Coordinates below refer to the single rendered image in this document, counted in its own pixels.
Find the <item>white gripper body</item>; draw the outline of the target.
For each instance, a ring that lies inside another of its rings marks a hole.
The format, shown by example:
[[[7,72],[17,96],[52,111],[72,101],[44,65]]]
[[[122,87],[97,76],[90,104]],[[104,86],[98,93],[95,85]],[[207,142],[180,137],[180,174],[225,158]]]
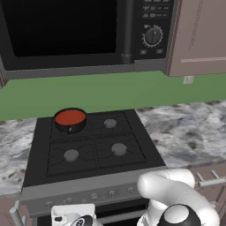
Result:
[[[51,208],[51,216],[71,214],[93,216],[95,214],[95,204],[62,205]]]

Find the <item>black and grey stove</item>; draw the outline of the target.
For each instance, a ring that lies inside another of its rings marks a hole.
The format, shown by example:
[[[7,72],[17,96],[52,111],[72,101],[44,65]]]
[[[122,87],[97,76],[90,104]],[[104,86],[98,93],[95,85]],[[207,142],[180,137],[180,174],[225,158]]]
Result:
[[[61,133],[52,117],[36,121],[21,190],[21,203],[44,226],[51,207],[94,203],[101,215],[108,207],[145,209],[148,200],[137,190],[138,177],[167,168],[138,114],[133,109],[87,115],[86,127]],[[133,193],[126,190],[134,188]],[[109,191],[116,191],[114,197]]]

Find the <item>black pot with red sauce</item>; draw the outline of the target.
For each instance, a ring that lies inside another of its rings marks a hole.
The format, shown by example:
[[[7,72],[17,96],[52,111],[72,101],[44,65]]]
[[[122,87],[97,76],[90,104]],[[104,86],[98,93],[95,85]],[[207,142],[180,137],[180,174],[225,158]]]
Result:
[[[87,113],[79,108],[61,109],[54,115],[54,123],[60,132],[77,133],[85,128]]]

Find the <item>mauve base cupboard door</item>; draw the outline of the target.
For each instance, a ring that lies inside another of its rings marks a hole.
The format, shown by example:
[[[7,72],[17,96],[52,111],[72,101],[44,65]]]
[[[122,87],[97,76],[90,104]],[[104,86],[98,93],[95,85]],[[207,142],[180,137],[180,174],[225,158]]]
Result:
[[[0,200],[0,226],[16,226],[11,218],[10,209],[14,207],[15,201],[19,198],[9,198]],[[33,226],[33,220],[29,218],[29,213],[25,205],[20,205],[19,215],[27,217],[26,226]]]

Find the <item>mauve drawer front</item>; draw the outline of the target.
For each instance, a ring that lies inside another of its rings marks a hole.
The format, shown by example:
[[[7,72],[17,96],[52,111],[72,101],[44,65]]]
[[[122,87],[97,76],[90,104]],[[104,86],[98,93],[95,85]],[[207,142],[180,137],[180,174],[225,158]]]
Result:
[[[226,163],[192,168],[191,172],[195,177],[195,190],[203,195],[215,208],[220,216],[221,226],[226,226],[226,183],[200,188],[199,179],[196,173],[199,172],[205,180],[213,179],[211,170],[214,170],[219,177],[226,178]]]

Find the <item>black microwave oven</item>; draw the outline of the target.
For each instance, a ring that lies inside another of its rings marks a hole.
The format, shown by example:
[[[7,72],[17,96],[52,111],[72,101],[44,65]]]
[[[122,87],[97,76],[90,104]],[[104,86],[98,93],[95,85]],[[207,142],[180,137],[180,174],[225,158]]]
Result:
[[[5,80],[164,71],[178,0],[133,0],[124,64],[126,0],[0,0]]]

